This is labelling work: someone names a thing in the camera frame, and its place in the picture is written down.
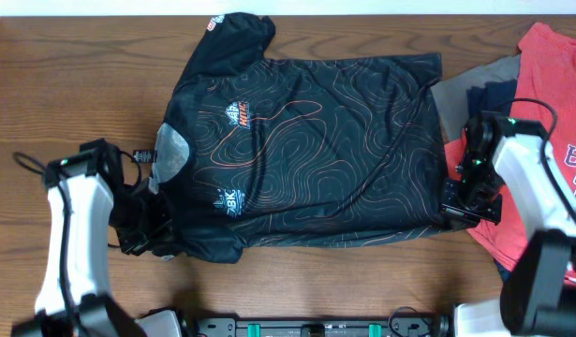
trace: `garment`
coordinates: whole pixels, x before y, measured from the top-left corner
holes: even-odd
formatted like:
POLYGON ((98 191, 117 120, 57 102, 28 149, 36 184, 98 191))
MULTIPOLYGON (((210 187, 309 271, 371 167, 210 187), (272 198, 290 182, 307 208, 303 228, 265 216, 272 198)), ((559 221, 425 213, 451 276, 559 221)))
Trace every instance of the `garment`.
MULTIPOLYGON (((554 159, 576 197, 576 39, 564 37, 543 23, 536 23, 519 43, 521 75, 516 97, 542 100, 554 107, 558 125, 551 143, 554 159)), ((515 103, 510 116, 541 121, 548 129, 552 117, 545 108, 515 103)), ((460 140, 446 145, 450 175, 463 155, 460 140)), ((502 221, 499 226, 482 221, 468 232, 506 269, 511 271, 527 245, 524 225, 508 188, 503 187, 502 221)), ((567 277, 576 280, 576 274, 567 277)))
POLYGON ((235 262, 250 246, 354 247, 444 231, 429 87, 440 55, 271 60, 268 17, 216 17, 156 142, 177 245, 235 262))
POLYGON ((514 98, 516 83, 516 80, 487 82, 484 88, 472 87, 467 90, 468 118, 473 118, 482 110, 494 110, 496 107, 500 107, 497 110, 509 116, 512 105, 502 104, 514 98))
POLYGON ((487 66, 472 68, 431 88, 437 112, 448 140, 461 137, 468 120, 466 91, 472 87, 484 88, 487 82, 512 81, 519 78, 520 55, 504 57, 487 66))

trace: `black garment with contour lines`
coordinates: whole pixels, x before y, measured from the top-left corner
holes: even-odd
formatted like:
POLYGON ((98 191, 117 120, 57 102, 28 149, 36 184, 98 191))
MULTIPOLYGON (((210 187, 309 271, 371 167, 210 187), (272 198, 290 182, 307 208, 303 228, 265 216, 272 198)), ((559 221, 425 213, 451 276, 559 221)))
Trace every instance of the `black garment with contour lines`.
POLYGON ((268 17, 214 18, 173 91, 164 123, 189 159, 158 186, 175 245, 231 263, 244 247, 359 247, 447 231, 428 90, 440 55, 265 59, 274 31, 268 17))

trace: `red garment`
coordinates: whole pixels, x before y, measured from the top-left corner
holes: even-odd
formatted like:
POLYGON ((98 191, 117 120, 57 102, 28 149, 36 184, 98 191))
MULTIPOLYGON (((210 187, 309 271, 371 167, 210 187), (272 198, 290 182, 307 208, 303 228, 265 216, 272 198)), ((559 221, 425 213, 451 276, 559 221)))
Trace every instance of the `red garment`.
MULTIPOLYGON (((548 25, 536 23, 519 43, 521 75, 516 97, 542 100, 556 109, 558 125, 551 138, 554 158, 570 189, 576 196, 576 39, 555 33, 548 25)), ((510 116, 539 120, 546 130, 552 123, 550 112, 533 103, 514 103, 510 116)), ((463 156, 460 140, 446 145, 449 172, 463 156)), ((514 206, 508 188, 504 198, 499 226, 482 221, 468 232, 506 269, 511 271, 527 245, 523 221, 514 206)), ((568 273, 567 277, 576 277, 568 273)))

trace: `table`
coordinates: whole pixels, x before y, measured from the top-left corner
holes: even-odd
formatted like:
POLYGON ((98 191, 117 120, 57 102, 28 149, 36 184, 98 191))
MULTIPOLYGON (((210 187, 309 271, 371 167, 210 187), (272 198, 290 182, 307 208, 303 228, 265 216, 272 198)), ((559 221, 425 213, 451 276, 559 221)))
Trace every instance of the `table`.
MULTIPOLYGON (((334 59, 440 51, 444 78, 517 51, 533 22, 576 37, 576 16, 276 17, 266 56, 334 59)), ((33 313, 50 209, 42 161, 104 137, 153 148, 171 90, 204 17, 0 18, 0 336, 33 313)), ((128 180, 135 178, 126 162, 128 180)), ((382 247, 252 248, 236 265, 109 252, 113 295, 131 314, 176 305, 194 316, 387 316, 408 305, 447 312, 497 296, 491 257, 465 232, 382 247)))

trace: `wooden surface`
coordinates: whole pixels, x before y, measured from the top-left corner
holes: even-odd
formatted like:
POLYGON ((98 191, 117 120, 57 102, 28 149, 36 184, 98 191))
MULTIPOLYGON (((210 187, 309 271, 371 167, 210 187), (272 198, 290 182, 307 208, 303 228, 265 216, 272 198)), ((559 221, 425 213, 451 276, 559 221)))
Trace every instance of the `wooden surface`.
MULTIPOLYGON (((154 146, 170 94, 209 18, 0 18, 0 335, 33 313, 50 210, 16 167, 105 137, 154 146)), ((517 52, 533 22, 576 37, 576 17, 278 17, 272 58, 440 51, 445 77, 517 52)), ((127 165, 128 179, 135 173, 127 165)), ((489 255, 464 232, 348 250, 258 248, 236 265, 110 252, 113 294, 132 315, 175 304, 242 317, 387 316, 401 305, 448 310, 499 293, 489 255)))

